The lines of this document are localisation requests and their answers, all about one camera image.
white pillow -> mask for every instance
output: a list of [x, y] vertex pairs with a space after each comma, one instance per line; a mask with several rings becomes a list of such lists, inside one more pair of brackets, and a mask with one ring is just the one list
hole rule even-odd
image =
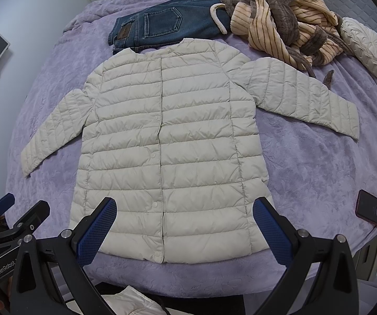
[[368, 71], [377, 77], [377, 33], [355, 19], [343, 18], [341, 36]]

white drawstring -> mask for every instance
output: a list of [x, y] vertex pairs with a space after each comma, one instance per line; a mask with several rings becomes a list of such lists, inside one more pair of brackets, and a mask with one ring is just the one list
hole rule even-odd
[[215, 22], [219, 30], [222, 32], [222, 34], [228, 34], [228, 31], [226, 30], [225, 26], [223, 26], [223, 24], [220, 22], [219, 18], [216, 15], [216, 10], [219, 8], [225, 9], [225, 4], [224, 3], [214, 4], [212, 7], [210, 7], [210, 15], [212, 16], [213, 21]]

leather patch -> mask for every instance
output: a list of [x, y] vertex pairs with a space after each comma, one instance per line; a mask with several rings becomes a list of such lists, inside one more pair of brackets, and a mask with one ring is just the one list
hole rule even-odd
[[129, 36], [130, 30], [132, 29], [132, 24], [133, 23], [127, 23], [120, 28], [120, 32], [118, 32], [117, 35], [117, 40], [121, 40]]

bed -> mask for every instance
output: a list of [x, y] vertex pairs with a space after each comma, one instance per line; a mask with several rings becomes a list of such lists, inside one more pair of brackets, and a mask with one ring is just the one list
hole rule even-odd
[[[39, 227], [37, 237], [57, 236], [68, 227], [81, 139], [47, 158], [28, 178], [21, 172], [20, 153], [61, 98], [81, 88], [88, 74], [112, 55], [107, 37], [116, 18], [164, 1], [97, 1], [67, 25], [36, 78], [12, 134], [6, 191], [17, 201], [6, 214], [9, 225], [43, 199], [50, 204], [51, 214]], [[218, 40], [251, 59], [265, 56], [234, 35]], [[322, 80], [331, 69], [332, 91], [358, 108], [359, 141], [260, 109], [256, 122], [277, 211], [313, 236], [344, 234], [355, 252], [377, 234], [377, 228], [355, 216], [360, 189], [377, 196], [377, 79], [356, 58], [345, 54], [316, 68], [317, 78]], [[257, 293], [273, 288], [284, 272], [270, 250], [194, 265], [157, 264], [99, 252], [85, 269], [97, 280], [173, 297]], [[311, 268], [310, 277], [316, 269]]]

screw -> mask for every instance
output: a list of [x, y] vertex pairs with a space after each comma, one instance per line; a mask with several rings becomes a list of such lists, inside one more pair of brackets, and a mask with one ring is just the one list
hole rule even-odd
[[71, 235], [72, 235], [72, 230], [69, 230], [69, 229], [63, 230], [61, 233], [61, 236], [63, 238], [69, 238]]
[[340, 243], [345, 243], [346, 242], [346, 237], [342, 234], [338, 234], [337, 235], [337, 240], [340, 242]]
[[29, 243], [33, 238], [33, 235], [32, 234], [27, 234], [25, 237], [24, 237], [24, 242], [25, 243]]
[[306, 230], [303, 229], [303, 228], [300, 228], [300, 229], [298, 230], [298, 234], [299, 234], [302, 238], [306, 238], [306, 237], [309, 236], [309, 232], [306, 231]]

